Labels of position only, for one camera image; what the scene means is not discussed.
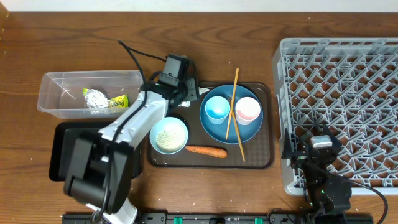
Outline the light blue rice bowl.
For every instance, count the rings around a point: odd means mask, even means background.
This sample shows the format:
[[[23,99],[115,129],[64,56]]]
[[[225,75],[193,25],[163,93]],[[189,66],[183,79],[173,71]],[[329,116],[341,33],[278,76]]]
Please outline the light blue rice bowl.
[[[152,147],[161,154],[175,154],[181,151],[188,141],[186,124],[174,117],[166,117],[155,124],[149,133]]]

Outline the white napkin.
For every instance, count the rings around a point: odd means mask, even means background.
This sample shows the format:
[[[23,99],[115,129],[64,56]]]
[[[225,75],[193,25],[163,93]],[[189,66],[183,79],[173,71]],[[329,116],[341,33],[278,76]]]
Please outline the white napkin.
[[[206,93],[206,92],[208,92],[209,91],[209,89],[208,88],[202,88],[202,87],[199,87],[199,95],[202,95],[202,94],[204,94],[204,93]],[[190,102],[189,101],[183,101],[183,102],[181,102],[180,104],[179,104],[179,106],[182,106],[182,107],[189,107],[190,106]]]

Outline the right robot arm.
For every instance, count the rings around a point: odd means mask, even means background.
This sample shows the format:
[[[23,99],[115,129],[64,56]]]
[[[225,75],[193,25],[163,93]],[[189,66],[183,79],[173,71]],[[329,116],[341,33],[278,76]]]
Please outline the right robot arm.
[[[294,223],[346,223],[344,211],[351,208],[352,185],[327,171],[340,153],[342,143],[323,125],[323,134],[313,136],[308,144],[292,147],[289,131],[284,134],[281,158],[290,167],[301,169],[305,177],[304,196],[311,208],[297,215]]]

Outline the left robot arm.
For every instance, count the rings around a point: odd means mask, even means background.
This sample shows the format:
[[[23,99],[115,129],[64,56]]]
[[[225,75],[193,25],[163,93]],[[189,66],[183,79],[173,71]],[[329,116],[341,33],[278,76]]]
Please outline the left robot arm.
[[[88,223],[134,223],[137,211],[127,196],[136,147],[168,110],[199,97],[195,75],[174,77],[162,72],[157,82],[143,84],[138,99],[116,121],[97,133],[84,131],[79,135],[64,192],[93,206]]]

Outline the foil yellow snack wrapper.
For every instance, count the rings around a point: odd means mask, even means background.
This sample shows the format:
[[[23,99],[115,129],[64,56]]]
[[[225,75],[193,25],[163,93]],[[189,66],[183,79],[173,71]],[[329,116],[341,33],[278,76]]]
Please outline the foil yellow snack wrapper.
[[[108,99],[106,95],[99,90],[83,89],[86,106],[88,108],[128,108],[129,99],[127,95],[116,96]]]

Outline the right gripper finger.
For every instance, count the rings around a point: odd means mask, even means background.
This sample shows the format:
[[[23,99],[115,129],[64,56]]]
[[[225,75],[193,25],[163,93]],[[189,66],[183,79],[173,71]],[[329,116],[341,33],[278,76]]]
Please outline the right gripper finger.
[[[284,145],[283,145],[283,150],[281,154],[282,159],[290,159],[294,154],[294,150],[292,149],[291,145],[291,138],[290,138],[290,133],[288,129],[285,129],[284,131]]]
[[[328,126],[324,123],[322,124],[322,129],[324,135],[328,136],[331,142],[330,147],[341,149],[340,141],[333,135],[333,133],[329,130]]]

